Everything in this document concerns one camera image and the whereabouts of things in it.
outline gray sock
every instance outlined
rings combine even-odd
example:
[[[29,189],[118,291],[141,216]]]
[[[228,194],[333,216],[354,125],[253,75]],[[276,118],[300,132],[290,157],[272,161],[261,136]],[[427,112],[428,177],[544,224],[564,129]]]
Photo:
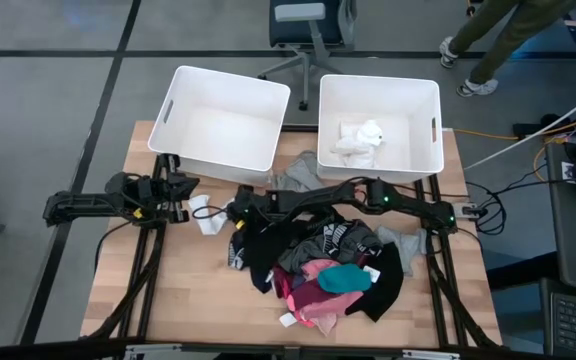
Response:
[[[324,185],[317,178],[317,154],[304,151],[286,168],[284,174],[275,175],[272,179],[273,189],[309,191],[320,189]]]

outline pink clothing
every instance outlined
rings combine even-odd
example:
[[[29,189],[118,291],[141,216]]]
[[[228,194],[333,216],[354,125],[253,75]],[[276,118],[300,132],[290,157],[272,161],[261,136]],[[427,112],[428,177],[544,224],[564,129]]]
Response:
[[[335,324],[337,323],[337,315],[328,314],[318,318],[310,319],[310,321],[317,325],[319,331],[321,331],[324,336],[328,336],[332,328],[335,327]]]
[[[272,268],[272,281],[275,282],[275,292],[278,298],[287,299],[292,292],[292,280],[294,275],[289,274],[281,266]]]
[[[304,319],[312,319],[326,314],[345,315],[346,308],[357,301],[364,293],[354,291],[341,294],[330,300],[320,303],[312,303],[301,308]]]
[[[300,322],[301,324],[306,325],[307,327],[311,328],[311,327],[315,327],[315,322],[310,321],[310,320],[306,320],[304,319],[301,314],[299,313],[299,311],[295,311],[294,313],[295,315],[295,319],[297,319],[298,322]]]
[[[306,281],[316,279],[319,272],[329,267],[338,266],[339,263],[335,260],[329,259],[315,259],[310,260],[301,266],[301,271],[306,276]]]
[[[312,280],[317,278],[320,271],[338,265],[339,263],[334,260],[316,259],[305,263],[301,267],[301,270],[306,275],[306,280]],[[314,302],[304,306],[301,309],[301,314],[304,319],[319,318],[327,314],[345,315],[346,308],[357,301],[362,295],[363,293],[361,291],[354,291],[341,294],[326,301]]]

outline white plastic bin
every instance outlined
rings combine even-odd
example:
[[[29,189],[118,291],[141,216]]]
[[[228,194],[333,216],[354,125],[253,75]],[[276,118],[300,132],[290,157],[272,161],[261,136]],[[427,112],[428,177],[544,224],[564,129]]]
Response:
[[[376,168],[346,167],[331,149],[342,121],[376,120]],[[317,173],[323,179],[381,177],[410,183],[444,168],[439,85],[431,80],[325,75],[321,79]]]
[[[181,66],[148,147],[179,155],[184,172],[264,185],[289,97],[286,85]]]

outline person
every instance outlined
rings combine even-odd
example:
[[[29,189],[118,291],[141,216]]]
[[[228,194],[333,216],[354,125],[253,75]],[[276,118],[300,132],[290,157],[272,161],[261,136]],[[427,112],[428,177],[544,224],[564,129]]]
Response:
[[[492,48],[457,88],[463,97],[490,95],[498,85],[495,71],[513,51],[575,7],[576,0],[486,0],[454,38],[449,36],[441,43],[441,65],[452,68],[460,54],[515,9]]]

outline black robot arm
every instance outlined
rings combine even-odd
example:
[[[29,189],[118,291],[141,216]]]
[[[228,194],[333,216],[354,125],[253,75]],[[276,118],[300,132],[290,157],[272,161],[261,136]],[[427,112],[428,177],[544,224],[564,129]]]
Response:
[[[199,179],[178,172],[168,172],[165,179],[120,172],[108,181],[103,194],[61,191],[51,196],[43,218],[48,226],[80,217],[114,216],[137,225],[159,221],[182,223],[188,221],[188,212],[181,208],[180,202],[190,198],[197,184]]]
[[[365,199],[357,193],[365,193]],[[428,221],[430,228],[455,233],[457,223],[452,204],[428,203],[400,194],[393,184],[381,179],[357,178],[337,186],[303,193],[289,190],[268,190],[257,195],[251,186],[241,185],[235,201],[227,207],[228,217],[235,223],[261,217],[268,222],[292,220],[302,212],[337,204],[352,205],[364,214],[381,215],[397,211]]]

